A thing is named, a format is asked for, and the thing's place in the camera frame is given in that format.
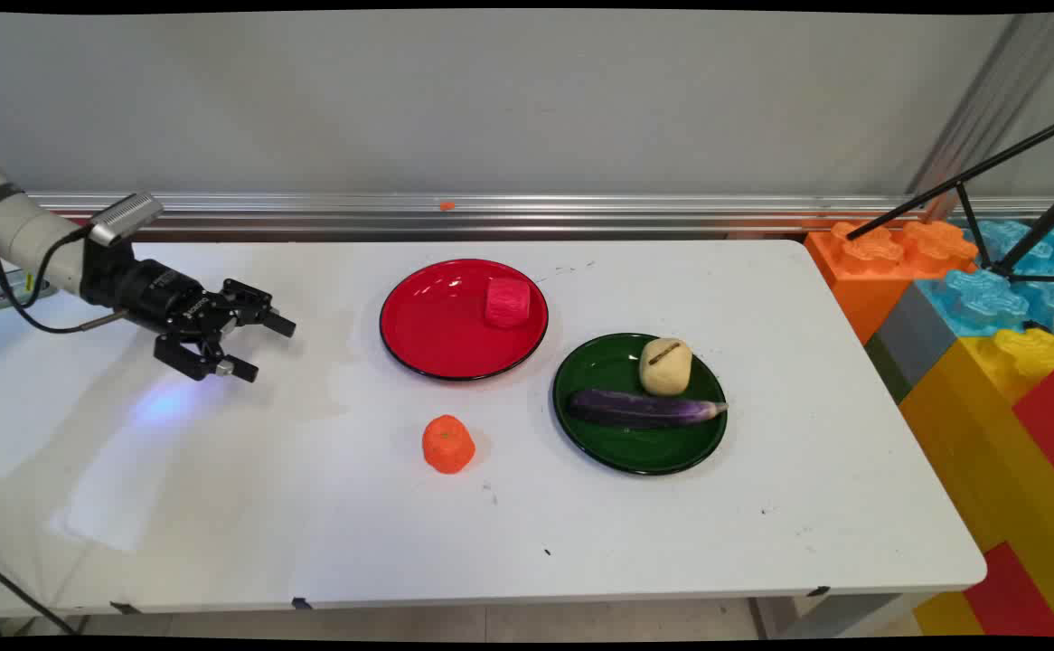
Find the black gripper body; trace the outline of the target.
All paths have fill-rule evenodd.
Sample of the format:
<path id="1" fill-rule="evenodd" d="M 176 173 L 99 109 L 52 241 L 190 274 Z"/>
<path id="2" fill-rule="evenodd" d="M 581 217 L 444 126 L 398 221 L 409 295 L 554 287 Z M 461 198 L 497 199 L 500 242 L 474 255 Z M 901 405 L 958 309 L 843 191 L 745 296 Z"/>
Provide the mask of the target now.
<path id="1" fill-rule="evenodd" d="M 130 243 L 82 243 L 80 297 L 125 313 L 126 320 L 158 336 L 160 350 L 218 352 L 240 326 L 237 308 L 221 293 L 158 260 L 136 259 Z"/>

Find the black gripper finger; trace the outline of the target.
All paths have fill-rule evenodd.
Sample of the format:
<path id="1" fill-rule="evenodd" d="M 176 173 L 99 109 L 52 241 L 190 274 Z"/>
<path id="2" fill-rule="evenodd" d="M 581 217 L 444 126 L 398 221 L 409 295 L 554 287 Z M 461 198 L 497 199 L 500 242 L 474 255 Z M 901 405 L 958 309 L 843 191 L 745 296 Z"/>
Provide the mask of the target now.
<path id="1" fill-rule="evenodd" d="M 271 294 L 261 289 L 227 278 L 222 283 L 221 297 L 235 326 L 265 326 L 286 338 L 292 338 L 296 332 L 296 323 L 280 315 L 272 305 Z"/>
<path id="2" fill-rule="evenodd" d="M 218 375 L 254 382 L 259 374 L 258 366 L 226 354 L 220 343 L 186 333 L 159 335 L 155 339 L 154 356 L 160 363 L 196 381 Z"/>

